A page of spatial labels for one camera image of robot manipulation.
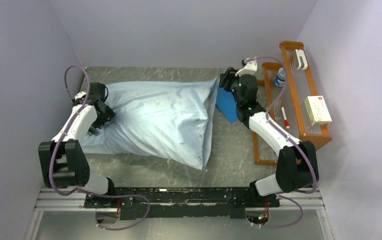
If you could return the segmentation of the light blue pillowcase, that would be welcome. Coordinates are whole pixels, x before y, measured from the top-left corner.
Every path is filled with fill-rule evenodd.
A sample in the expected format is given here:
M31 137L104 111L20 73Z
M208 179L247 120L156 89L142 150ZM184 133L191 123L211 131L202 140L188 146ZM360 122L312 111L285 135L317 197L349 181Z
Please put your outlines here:
M219 79L111 83L114 118L81 143L87 154L132 153L206 167L212 145Z

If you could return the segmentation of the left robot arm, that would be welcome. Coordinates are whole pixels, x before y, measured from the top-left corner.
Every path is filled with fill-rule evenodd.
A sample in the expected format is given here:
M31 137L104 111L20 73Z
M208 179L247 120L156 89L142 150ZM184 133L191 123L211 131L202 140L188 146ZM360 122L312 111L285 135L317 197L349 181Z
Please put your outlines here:
M107 87L98 82L90 84L89 92L78 93L69 119L51 141L40 143L38 156L48 188L76 187L98 194L97 201L110 208L117 202L117 193L110 189L108 178L90 170L80 145L87 135L95 134L114 118L114 111L105 103L107 97Z

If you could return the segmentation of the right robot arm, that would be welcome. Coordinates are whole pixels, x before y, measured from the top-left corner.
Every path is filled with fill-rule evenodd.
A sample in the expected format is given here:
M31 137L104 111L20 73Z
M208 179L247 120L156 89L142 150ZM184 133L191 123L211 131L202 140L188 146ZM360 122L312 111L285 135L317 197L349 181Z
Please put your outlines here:
M220 74L219 86L230 92L240 122L260 136L278 156L276 172L253 181L248 194L254 207L261 207L268 195L299 192L307 186L317 187L319 180L316 149L286 132L257 101L258 83L251 73L241 74L233 67Z

